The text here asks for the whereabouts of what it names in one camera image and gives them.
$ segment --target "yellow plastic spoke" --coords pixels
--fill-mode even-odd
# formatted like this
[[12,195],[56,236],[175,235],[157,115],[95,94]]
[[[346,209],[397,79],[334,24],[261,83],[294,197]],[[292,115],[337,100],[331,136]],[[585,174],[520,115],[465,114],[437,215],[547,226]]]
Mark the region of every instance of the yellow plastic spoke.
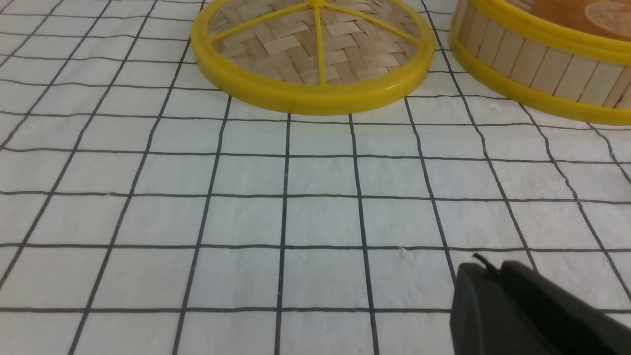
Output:
[[374,17],[372,17],[370,15],[366,15],[365,13],[361,13],[359,11],[343,8],[341,6],[337,6],[337,5],[331,4],[331,3],[324,3],[323,6],[325,8],[331,9],[331,10],[335,10],[335,11],[339,11],[341,13],[347,13],[349,15],[353,15],[353,16],[356,16],[356,17],[359,17],[359,18],[363,18],[364,20],[370,21],[370,22],[374,23],[377,26],[383,27],[386,30],[388,30],[388,31],[400,36],[400,37],[403,37],[404,39],[409,40],[412,43],[415,43],[415,44],[418,44],[418,45],[422,44],[420,39],[414,38],[414,37],[408,35],[407,33],[404,33],[402,31],[394,28],[393,26],[390,26],[387,23],[385,23],[385,22],[383,22],[383,21],[381,21],[379,19],[376,19],[376,18],[374,18]]
[[271,13],[266,13],[265,15],[261,15],[261,16],[255,18],[255,19],[253,19],[253,20],[250,20],[248,22],[244,22],[244,23],[242,23],[242,24],[240,24],[238,26],[234,26],[233,28],[231,28],[231,29],[229,29],[229,30],[227,30],[225,32],[219,33],[218,35],[216,35],[214,37],[211,37],[209,39],[209,42],[213,43],[216,40],[224,39],[224,38],[228,37],[229,35],[233,35],[233,34],[239,32],[241,30],[245,30],[246,28],[254,26],[254,25],[257,25],[257,24],[259,24],[261,22],[265,22],[267,20],[271,20],[273,18],[276,18],[276,17],[279,17],[279,16],[283,16],[283,15],[288,14],[290,12],[298,11],[298,10],[301,10],[301,9],[304,9],[304,8],[307,8],[307,7],[309,7],[309,3],[302,3],[302,4],[293,5],[293,6],[290,6],[288,8],[284,8],[284,9],[278,10],[278,11],[274,11],[274,12],[271,12]]
[[320,6],[314,6],[315,11],[315,41],[317,42],[317,69],[320,85],[326,84],[324,76],[324,44],[322,44],[322,23],[320,21]]

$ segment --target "black object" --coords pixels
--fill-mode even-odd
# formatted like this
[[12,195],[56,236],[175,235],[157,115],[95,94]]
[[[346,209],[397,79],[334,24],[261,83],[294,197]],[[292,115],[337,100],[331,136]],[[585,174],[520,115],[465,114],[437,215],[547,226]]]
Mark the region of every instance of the black object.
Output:
[[451,312],[456,355],[630,355],[631,330],[519,262],[463,263]]

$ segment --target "round basket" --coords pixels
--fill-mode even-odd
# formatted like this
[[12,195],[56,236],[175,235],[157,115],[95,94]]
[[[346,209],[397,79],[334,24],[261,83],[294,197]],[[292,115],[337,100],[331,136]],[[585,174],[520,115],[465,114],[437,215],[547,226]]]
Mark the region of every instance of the round basket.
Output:
[[603,23],[626,16],[627,6],[460,0],[451,49],[477,80],[506,97],[570,119],[631,125],[631,42],[626,25]]
[[193,23],[198,67],[234,97],[305,115],[362,112],[416,89],[430,27],[400,0],[214,0]]

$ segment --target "yellow plastic rim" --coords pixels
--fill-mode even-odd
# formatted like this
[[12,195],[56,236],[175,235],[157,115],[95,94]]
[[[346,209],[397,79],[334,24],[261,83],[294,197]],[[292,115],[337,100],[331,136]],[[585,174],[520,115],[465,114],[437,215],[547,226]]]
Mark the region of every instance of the yellow plastic rim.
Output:
[[540,111],[576,121],[610,126],[631,125],[631,110],[580,104],[525,87],[492,70],[472,56],[456,38],[454,32],[451,32],[449,36],[449,44],[454,57],[466,71],[484,85],[512,100]]
[[[217,53],[211,45],[212,40],[224,36],[224,33],[210,39],[208,37],[208,23],[228,1],[214,0],[198,14],[193,22],[191,44],[198,59],[198,68],[211,83],[224,92],[265,109],[315,116],[352,114],[376,109],[391,104],[414,91],[425,79],[427,68],[434,55],[435,39],[425,20],[402,1],[390,0],[410,16],[418,27],[421,38],[419,40],[403,34],[402,37],[405,39],[413,39],[412,42],[418,45],[418,49],[415,55],[399,69],[374,80],[352,84],[326,85],[323,83],[322,59],[319,58],[320,85],[299,85],[265,78],[232,64]],[[316,30],[318,32],[320,27],[319,9],[325,7],[365,18],[386,30],[401,35],[398,30],[388,24],[363,13],[325,3],[323,0],[310,0],[308,3],[292,6],[290,10],[280,10],[275,14],[281,11],[287,13],[308,6],[315,11]],[[318,55],[319,57],[322,56],[321,48],[318,50]]]

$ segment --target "white grid mat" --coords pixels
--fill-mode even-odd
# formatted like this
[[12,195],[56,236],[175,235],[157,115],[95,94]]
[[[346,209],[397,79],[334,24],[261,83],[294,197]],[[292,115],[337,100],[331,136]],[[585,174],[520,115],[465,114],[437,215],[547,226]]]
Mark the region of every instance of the white grid mat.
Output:
[[631,129],[499,97],[413,6],[425,83],[306,117],[199,74],[199,1],[0,0],[2,353],[449,354],[474,251],[631,324]]

